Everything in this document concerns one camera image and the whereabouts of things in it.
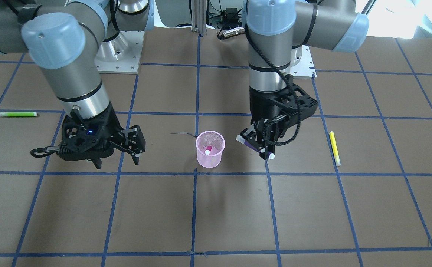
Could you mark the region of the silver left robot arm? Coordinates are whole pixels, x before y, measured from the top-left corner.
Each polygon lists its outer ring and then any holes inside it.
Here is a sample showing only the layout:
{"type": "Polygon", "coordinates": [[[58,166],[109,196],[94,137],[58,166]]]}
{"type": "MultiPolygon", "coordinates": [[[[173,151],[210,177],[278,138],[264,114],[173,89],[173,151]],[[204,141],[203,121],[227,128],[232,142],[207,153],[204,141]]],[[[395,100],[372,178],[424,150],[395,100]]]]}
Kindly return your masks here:
{"type": "Polygon", "coordinates": [[[274,159],[275,148],[291,143],[318,101],[294,83],[293,49],[306,45],[353,53],[369,30],[354,0],[247,0],[243,26],[248,41],[250,127],[238,139],[274,159]]]}

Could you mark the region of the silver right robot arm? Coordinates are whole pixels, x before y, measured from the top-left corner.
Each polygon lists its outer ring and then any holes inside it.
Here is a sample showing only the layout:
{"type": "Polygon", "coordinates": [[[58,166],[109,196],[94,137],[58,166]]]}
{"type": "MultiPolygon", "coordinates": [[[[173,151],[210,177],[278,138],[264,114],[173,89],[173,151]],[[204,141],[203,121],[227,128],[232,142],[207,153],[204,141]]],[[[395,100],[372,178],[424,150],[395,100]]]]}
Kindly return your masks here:
{"type": "Polygon", "coordinates": [[[121,127],[95,58],[121,32],[153,27],[153,0],[0,0],[0,54],[27,52],[66,113],[60,144],[31,150],[33,157],[57,154],[100,169],[118,149],[138,165],[141,128],[121,127]]]}

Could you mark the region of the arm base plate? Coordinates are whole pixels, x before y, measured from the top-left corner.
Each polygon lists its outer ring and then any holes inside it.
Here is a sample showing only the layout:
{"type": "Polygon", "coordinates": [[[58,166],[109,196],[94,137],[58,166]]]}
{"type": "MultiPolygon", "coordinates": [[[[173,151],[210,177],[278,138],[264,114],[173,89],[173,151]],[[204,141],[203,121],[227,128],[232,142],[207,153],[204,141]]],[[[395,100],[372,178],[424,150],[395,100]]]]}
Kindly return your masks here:
{"type": "Polygon", "coordinates": [[[317,77],[311,51],[308,46],[302,45],[301,47],[292,49],[289,73],[294,76],[294,79],[312,79],[317,77]]]}
{"type": "Polygon", "coordinates": [[[101,74],[138,74],[145,32],[115,32],[99,46],[95,65],[101,74]]]}

